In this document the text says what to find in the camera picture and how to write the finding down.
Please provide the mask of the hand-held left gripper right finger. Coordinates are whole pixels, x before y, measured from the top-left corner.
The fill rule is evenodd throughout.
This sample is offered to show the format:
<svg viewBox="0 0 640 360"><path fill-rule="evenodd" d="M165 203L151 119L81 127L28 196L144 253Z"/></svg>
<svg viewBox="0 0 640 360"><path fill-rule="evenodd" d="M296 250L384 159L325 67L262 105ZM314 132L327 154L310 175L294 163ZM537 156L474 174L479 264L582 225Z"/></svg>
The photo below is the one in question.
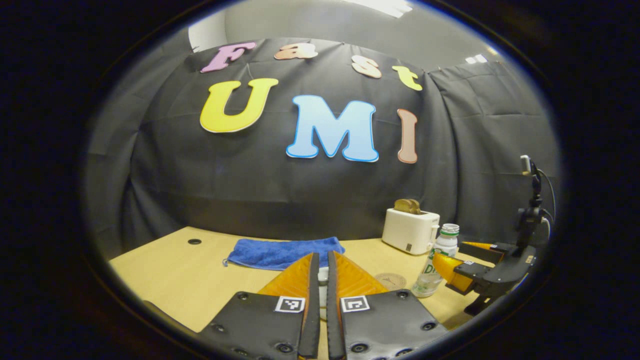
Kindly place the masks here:
<svg viewBox="0 0 640 360"><path fill-rule="evenodd" d="M336 251L327 254L327 263L330 360L391 360L430 346L448 333L409 289L387 289Z"/></svg>

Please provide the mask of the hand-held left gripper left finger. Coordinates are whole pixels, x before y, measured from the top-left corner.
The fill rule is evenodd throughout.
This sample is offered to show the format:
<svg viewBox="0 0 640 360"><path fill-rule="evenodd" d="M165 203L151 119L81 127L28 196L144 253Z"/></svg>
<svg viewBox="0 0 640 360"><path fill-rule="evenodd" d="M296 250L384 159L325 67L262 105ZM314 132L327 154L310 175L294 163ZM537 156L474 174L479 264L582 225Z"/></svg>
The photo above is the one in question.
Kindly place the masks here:
<svg viewBox="0 0 640 360"><path fill-rule="evenodd" d="M198 335L242 360L313 360L320 342L320 256L302 256L258 292L238 291Z"/></svg>

